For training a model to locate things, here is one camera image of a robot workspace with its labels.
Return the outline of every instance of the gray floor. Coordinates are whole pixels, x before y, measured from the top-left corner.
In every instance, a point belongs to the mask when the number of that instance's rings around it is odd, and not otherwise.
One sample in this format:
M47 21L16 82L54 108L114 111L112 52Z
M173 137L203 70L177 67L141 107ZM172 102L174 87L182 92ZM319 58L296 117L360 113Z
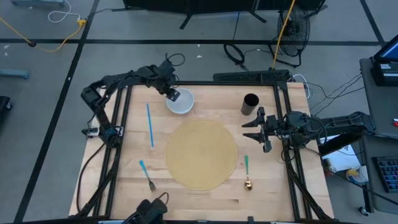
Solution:
M72 12L82 17L90 12L93 0L71 0ZM366 0L376 24L384 38L390 40L398 34L394 9L395 0ZM327 1L328 9L311 18L310 40L324 41L377 41L359 0ZM101 0L98 10L122 7L122 0ZM53 24L47 13L58 8L34 6L15 7L9 1L0 1L0 15L29 38L62 39L76 29L76 17ZM274 11L258 12L269 22L260 23L251 15L241 13L235 39L272 39L276 34L277 14ZM102 12L95 15L88 34L89 39L232 39L237 13L194 16L185 30L178 27L183 16L162 12ZM74 38L79 39L81 32ZM4 25L0 25L0 39L19 38ZM53 49L56 45L43 47ZM55 53L48 54L32 49L26 44L0 44L0 68L30 70L29 80L0 78L0 95L12 98L14 108L2 124L0 134L0 223L12 222L32 168L40 151L62 85L67 76L77 44L67 44ZM240 45L242 50L265 46ZM359 59L374 55L380 47L359 46L307 46L303 64L293 69L277 64L278 69L288 68L312 83L332 92L344 82L359 74ZM68 215L85 148L85 138L80 130L90 118L90 111L80 98L84 86L104 75L126 72L150 64L160 64L165 53L183 53L187 61L177 67L181 80L211 80L218 72L240 72L231 62L222 45L116 45L86 44L78 62L67 100L63 106L42 172L40 173L25 221L62 218ZM280 56L296 62L297 58ZM267 70L271 55L252 51L246 63L250 70ZM350 89L362 87L361 80ZM308 104L320 101L319 88L311 86L312 97ZM314 108L317 113L326 103ZM363 90L339 98L319 113L320 117L339 116L354 111L368 113ZM376 212L370 217L360 215L356 208L363 206L361 190L334 177L326 179L336 218L347 222L391 223L397 215Z

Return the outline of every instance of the keyboard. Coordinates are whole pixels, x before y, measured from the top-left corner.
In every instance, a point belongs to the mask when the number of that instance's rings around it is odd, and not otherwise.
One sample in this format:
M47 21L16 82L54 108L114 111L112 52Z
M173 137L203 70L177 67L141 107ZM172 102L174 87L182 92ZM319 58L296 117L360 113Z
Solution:
M292 76L288 70L264 70L256 72L216 73L214 81L221 82L287 82Z
M376 170L387 193L398 192L398 156L373 157Z

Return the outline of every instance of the black cup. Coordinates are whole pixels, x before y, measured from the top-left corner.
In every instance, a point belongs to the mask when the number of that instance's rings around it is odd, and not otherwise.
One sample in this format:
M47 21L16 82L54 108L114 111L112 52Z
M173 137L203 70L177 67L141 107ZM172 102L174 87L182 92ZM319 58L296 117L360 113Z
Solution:
M249 115L259 104L259 97L253 93L247 94L243 99L241 112L243 115Z

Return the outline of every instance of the white bowl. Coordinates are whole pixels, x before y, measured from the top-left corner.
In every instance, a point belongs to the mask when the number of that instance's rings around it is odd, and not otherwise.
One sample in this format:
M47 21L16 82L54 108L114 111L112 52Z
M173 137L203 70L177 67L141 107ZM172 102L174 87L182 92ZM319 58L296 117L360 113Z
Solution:
M176 114L186 114L192 109L195 98L191 91L187 89L177 88L176 90L180 92L180 96L175 102L167 99L166 105L170 111Z

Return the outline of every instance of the yellow cable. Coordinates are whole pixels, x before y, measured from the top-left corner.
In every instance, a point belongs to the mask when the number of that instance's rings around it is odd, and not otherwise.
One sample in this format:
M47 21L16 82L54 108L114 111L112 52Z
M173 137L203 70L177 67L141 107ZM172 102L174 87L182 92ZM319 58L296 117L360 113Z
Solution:
M286 16L284 25L282 26L282 29L280 30L280 33L279 33L278 43L276 44L274 62L272 63L272 69L274 69L274 67L275 67L276 57L278 56L278 50L279 50L279 42L280 42L280 39L282 38L282 34L284 33L284 29L285 29L286 23L289 20L289 16L290 16L290 13L292 12L292 9L293 9L293 6L294 6L294 2L295 2L295 0L293 0L292 4L290 5L290 9L287 12L287 16Z
M8 24L2 17L0 17L0 21L3 22L6 26L8 26L8 28L10 28L12 31L14 31L16 34L18 34L20 37L22 37L27 43L29 43L29 44L32 43L28 38L24 37L24 36L23 36L22 34L20 34L17 30L15 30L10 24ZM84 19L79 19L79 20L77 20L77 23L79 24L78 30L76 30L76 32L72 33L72 34L69 35L65 40L63 40L62 44L61 44L59 47L57 47L55 50L47 50L47 49L44 49L44 48L39 47L39 46L36 46L36 47L37 47L38 49L40 49L40 50L43 50L43 51L49 52L49 53L57 52L58 50L60 50L60 49L63 47L64 43L65 43L68 39L70 39L71 37L73 37L74 35L76 35L77 33L79 33L79 31L80 31L81 28L86 24L86 22L87 22L87 21L84 20Z

